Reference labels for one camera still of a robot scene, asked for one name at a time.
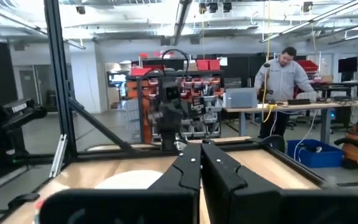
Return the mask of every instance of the desk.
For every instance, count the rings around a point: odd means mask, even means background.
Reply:
[[[219,141],[233,141],[240,138],[221,138]],[[263,178],[283,189],[318,189],[315,184],[298,174],[283,162],[264,150],[230,152],[230,156]],[[151,159],[126,159],[115,161],[94,161],[70,164],[56,178],[39,191],[40,198],[67,188],[93,188],[110,176],[131,170],[156,170],[165,172],[176,157]],[[7,217],[4,224],[31,224],[34,219],[35,202],[26,203]],[[209,224],[204,193],[200,195],[200,223]]]
[[[325,143],[329,143],[329,129],[331,126],[331,118],[329,109],[337,108],[341,106],[358,106],[358,101],[355,103],[349,103],[346,105],[340,105],[339,103],[312,103],[309,105],[290,105],[288,107],[279,106],[273,111],[295,111],[295,110],[321,110],[321,132],[320,140]],[[223,108],[228,113],[239,113],[239,135],[245,136],[246,133],[246,115],[245,113],[259,113],[262,112],[262,108]],[[266,106],[263,112],[268,112],[269,108]]]

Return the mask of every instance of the ceiling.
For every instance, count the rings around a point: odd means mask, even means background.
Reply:
[[[75,41],[96,39],[159,39],[172,37],[249,36],[262,40],[269,34],[283,32],[299,23],[343,6],[351,1],[316,0],[308,12],[304,1],[223,1],[193,0],[59,0],[63,37]],[[200,3],[216,2],[218,10],[199,13]],[[223,12],[223,2],[232,10]],[[80,14],[78,8],[84,9]],[[46,30],[43,0],[0,0],[0,41],[39,42],[45,35],[17,23],[32,24]],[[358,4],[325,19],[289,32],[277,39],[303,41],[311,37],[323,42],[337,42],[358,35]]]

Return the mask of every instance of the gray jacket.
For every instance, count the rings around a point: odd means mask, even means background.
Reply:
[[[298,86],[304,92],[314,92],[310,85],[305,70],[298,62],[291,61],[286,67],[281,67],[278,58],[269,61],[270,71],[267,79],[267,89],[273,90],[273,94],[266,94],[266,99],[286,101],[293,99],[294,86]],[[264,88],[266,68],[262,66],[256,74],[254,87],[258,90]]]

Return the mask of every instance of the man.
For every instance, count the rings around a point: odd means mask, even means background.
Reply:
[[[304,92],[315,92],[310,85],[308,76],[303,68],[293,61],[296,56],[296,49],[287,47],[281,52],[278,58],[270,60],[269,68],[262,66],[255,77],[255,88],[259,92],[264,89],[265,72],[268,69],[266,89],[272,90],[272,94],[266,93],[266,100],[287,101],[293,99],[295,85]],[[284,136],[289,116],[285,113],[277,113],[277,120],[272,134]],[[269,119],[260,126],[259,137],[266,138],[270,136],[273,128],[275,113],[272,113]]]

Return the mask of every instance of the black pants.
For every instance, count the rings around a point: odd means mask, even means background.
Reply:
[[[264,113],[264,119],[267,118],[267,115],[268,113]],[[268,120],[260,125],[259,138],[266,138],[270,136],[270,131],[272,130],[275,115],[276,112],[272,112]],[[272,134],[284,136],[288,119],[289,115],[277,112],[277,120],[274,125]]]

